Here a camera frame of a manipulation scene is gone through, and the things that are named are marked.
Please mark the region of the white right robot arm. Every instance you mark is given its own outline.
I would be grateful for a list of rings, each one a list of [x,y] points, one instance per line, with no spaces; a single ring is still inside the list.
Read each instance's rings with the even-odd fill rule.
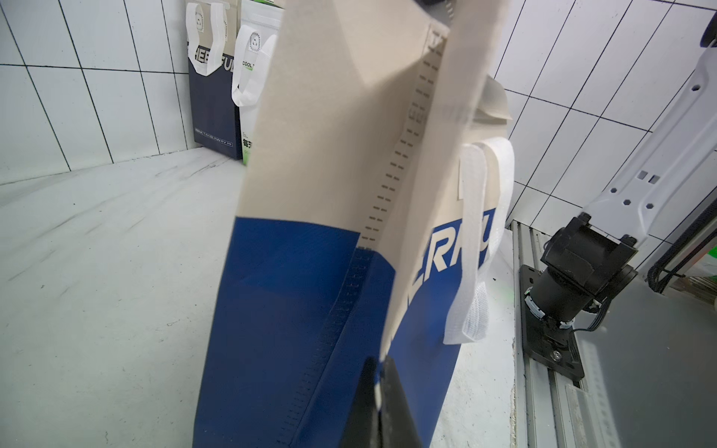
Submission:
[[[546,268],[524,294],[537,320],[571,327],[582,311],[603,319],[636,276],[629,261],[661,209],[716,148],[716,22],[700,39],[695,71],[637,155],[546,244]]]

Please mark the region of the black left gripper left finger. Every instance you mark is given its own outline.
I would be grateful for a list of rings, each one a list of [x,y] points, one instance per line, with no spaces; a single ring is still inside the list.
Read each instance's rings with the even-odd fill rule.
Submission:
[[[341,448],[375,448],[378,446],[378,411],[375,403],[375,358],[365,360],[347,423]]]

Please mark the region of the large blue beige cheerful bag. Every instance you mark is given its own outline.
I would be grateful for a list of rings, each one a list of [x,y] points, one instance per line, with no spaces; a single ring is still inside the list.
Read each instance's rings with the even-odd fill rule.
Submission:
[[[485,337],[515,155],[505,1],[286,1],[218,288],[196,447],[340,447],[367,358],[422,446]]]

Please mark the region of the green white bag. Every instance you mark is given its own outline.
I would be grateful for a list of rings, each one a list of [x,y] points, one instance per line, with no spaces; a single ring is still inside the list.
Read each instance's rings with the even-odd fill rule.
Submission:
[[[248,165],[261,95],[283,20],[286,1],[242,1],[235,39],[232,99],[239,109],[242,162]]]

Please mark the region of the navy beige small bag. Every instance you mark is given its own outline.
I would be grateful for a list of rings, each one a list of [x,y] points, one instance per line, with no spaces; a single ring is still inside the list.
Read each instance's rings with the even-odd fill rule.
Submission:
[[[194,141],[242,158],[239,109],[233,102],[239,1],[188,1],[185,6]]]

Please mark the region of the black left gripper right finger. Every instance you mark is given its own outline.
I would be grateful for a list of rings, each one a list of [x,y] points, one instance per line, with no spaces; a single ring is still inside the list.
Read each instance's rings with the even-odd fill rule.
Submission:
[[[384,448],[422,446],[395,361],[386,357],[380,374],[379,439]]]

